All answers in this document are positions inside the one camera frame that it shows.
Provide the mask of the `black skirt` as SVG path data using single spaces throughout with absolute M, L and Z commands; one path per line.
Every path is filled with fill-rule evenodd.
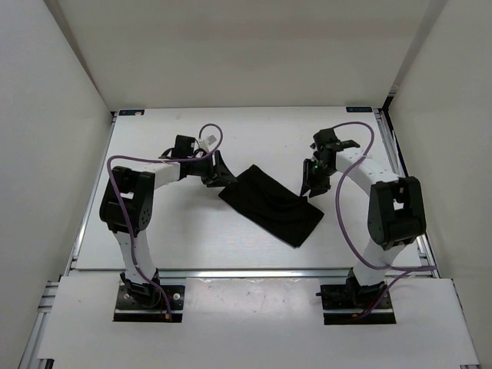
M 299 248 L 324 217 L 305 197 L 296 195 L 257 165 L 243 171 L 219 198 L 268 233 Z

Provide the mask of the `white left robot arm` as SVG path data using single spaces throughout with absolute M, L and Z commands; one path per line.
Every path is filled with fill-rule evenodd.
M 199 157 L 158 159 L 111 156 L 106 162 L 108 184 L 99 210 L 100 219 L 116 237 L 125 263 L 121 280 L 128 293 L 143 307 L 152 308 L 165 296 L 148 247 L 155 191 L 188 176 L 209 188 L 223 188 L 237 181 L 220 151 Z

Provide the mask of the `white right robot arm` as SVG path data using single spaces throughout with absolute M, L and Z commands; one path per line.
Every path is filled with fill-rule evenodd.
M 310 198 L 325 194 L 330 178 L 341 177 L 335 189 L 335 213 L 342 235 L 357 258 L 347 276 L 345 297 L 349 304 L 361 308 L 380 289 L 385 274 L 395 269 L 395 258 L 427 227 L 421 183 L 415 177 L 401 177 L 387 170 L 355 141 L 311 144 L 313 155 L 303 163 L 301 194 Z M 369 198 L 367 229 L 369 241 L 359 252 L 349 239 L 341 214 L 341 187 L 351 179 Z

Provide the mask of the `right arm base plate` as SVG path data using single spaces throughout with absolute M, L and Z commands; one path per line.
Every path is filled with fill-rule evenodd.
M 324 325 L 396 324 L 391 296 L 382 295 L 385 288 L 384 284 L 356 302 L 346 284 L 322 284 L 316 296 L 321 299 Z

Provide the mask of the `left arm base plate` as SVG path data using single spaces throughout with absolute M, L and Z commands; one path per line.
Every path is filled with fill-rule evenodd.
M 113 314 L 114 322 L 181 323 L 185 304 L 184 285 L 164 285 L 171 313 L 167 312 L 164 298 L 154 296 L 149 300 L 136 298 L 120 283 Z

